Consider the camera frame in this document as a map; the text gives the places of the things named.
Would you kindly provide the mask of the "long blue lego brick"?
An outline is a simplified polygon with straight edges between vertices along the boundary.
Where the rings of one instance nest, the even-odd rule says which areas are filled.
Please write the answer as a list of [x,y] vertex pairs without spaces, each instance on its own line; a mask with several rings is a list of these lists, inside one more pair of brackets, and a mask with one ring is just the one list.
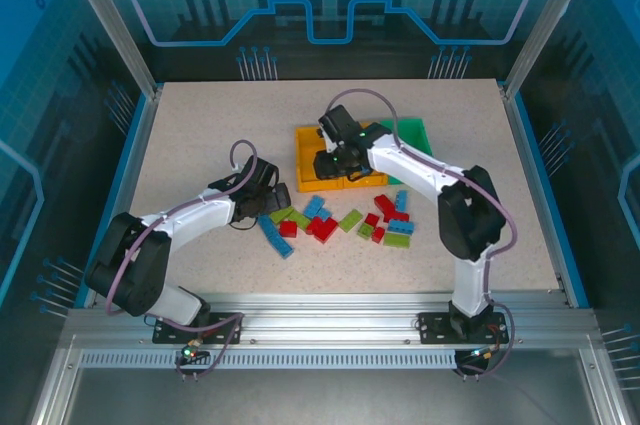
[[257,223],[271,247],[282,259],[287,259],[293,254],[293,247],[280,235],[276,225],[267,215],[260,215]]

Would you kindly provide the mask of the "green plastic bin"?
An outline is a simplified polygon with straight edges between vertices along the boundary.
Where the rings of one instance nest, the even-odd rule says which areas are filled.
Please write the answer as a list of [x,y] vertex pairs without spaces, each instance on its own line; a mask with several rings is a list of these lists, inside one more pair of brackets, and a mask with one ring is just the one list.
[[[379,123],[382,126],[393,131],[392,119],[380,120]],[[415,117],[399,118],[398,132],[399,132],[399,138],[403,140],[406,144],[430,156],[432,155],[432,149],[428,140],[424,122],[421,118],[415,118]],[[387,184],[400,185],[402,184],[402,182],[395,177],[388,176]]]

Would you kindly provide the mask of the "small connector board with light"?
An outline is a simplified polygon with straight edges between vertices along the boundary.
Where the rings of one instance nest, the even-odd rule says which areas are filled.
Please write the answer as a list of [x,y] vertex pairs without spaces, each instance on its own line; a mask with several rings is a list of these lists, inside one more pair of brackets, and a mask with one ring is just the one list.
[[479,348],[475,348],[470,351],[464,351],[462,353],[461,360],[463,362],[475,361],[475,360],[489,360],[491,359],[497,352],[501,349],[501,345],[497,344],[487,344],[480,346]]
[[203,341],[201,339],[190,340],[182,348],[179,355],[178,364],[180,366],[202,364],[210,356],[210,353],[208,351],[201,350],[202,345]]

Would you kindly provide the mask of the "metal bottom panel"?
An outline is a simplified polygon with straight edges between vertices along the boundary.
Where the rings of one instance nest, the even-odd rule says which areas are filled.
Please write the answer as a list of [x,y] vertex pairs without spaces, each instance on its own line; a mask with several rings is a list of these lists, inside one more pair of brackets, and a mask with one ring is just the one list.
[[65,425],[595,425],[565,365],[501,379],[445,371],[86,370]]

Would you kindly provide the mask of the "aluminium front rail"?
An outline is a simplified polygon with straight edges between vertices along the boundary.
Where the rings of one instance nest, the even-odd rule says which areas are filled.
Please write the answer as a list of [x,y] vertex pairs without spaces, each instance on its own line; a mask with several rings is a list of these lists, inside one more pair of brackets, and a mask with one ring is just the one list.
[[[396,349],[420,345],[421,312],[445,312],[449,295],[404,294],[209,294],[215,311],[244,315],[244,349]],[[558,291],[500,293],[515,321],[514,348],[598,349],[604,341],[595,313],[570,308]],[[145,349],[152,330],[140,318],[108,316],[102,306],[69,312],[61,348]]]

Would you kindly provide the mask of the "aluminium side rail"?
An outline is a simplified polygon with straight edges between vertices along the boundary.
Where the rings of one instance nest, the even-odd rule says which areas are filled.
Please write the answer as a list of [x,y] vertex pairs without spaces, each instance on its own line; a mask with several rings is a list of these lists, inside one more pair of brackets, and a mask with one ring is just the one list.
[[160,104],[162,89],[163,87],[159,88],[154,98],[147,98],[142,95],[134,111],[95,239],[89,252],[85,273],[75,301],[77,308],[91,308],[95,301],[96,293],[88,287],[86,278],[111,219],[121,212],[128,211],[131,207],[154,119]]
[[498,82],[498,85],[557,281],[570,307],[589,308],[582,277],[524,102],[519,93],[509,96],[503,82]]

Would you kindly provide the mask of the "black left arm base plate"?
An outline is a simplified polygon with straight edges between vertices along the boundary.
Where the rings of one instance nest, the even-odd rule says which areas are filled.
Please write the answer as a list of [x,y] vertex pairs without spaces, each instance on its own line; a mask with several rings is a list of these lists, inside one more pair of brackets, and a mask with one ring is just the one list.
[[[210,312],[209,317],[204,319],[199,317],[196,321],[190,324],[190,327],[204,327],[213,325],[225,319],[233,316],[231,312]],[[205,345],[223,345],[231,334],[232,345],[240,342],[240,336],[242,331],[242,322],[238,325],[233,325],[234,320],[229,321],[224,326],[217,329],[206,332],[191,332],[176,329],[162,321],[157,320],[154,325],[154,331],[152,335],[152,342],[154,344],[171,344],[179,345],[186,344],[187,342],[200,337]]]

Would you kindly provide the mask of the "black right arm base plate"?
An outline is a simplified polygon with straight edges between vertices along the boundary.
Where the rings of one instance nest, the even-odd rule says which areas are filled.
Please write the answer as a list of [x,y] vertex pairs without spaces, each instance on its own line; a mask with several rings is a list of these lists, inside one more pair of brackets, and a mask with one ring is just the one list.
[[506,345],[510,340],[504,314],[495,311],[473,318],[424,312],[417,315],[415,328],[423,345]]

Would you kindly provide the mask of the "aluminium frame post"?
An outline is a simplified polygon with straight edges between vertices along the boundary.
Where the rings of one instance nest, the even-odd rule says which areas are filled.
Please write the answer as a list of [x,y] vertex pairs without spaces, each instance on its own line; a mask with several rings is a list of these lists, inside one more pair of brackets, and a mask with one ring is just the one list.
[[147,99],[157,97],[158,87],[113,0],[88,0],[120,58]]
[[571,0],[547,0],[503,85],[503,98],[514,101]]

